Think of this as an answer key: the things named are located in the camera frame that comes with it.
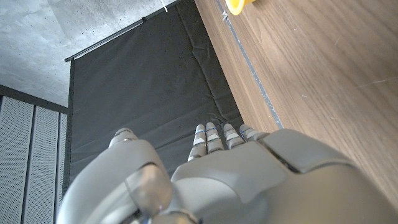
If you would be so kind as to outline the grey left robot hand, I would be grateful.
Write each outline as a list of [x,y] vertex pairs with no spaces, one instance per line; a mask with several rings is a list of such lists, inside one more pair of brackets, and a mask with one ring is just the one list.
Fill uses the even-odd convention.
[[291,129],[198,125],[168,175],[128,128],[75,178],[57,223],[396,223],[397,209],[346,156]]

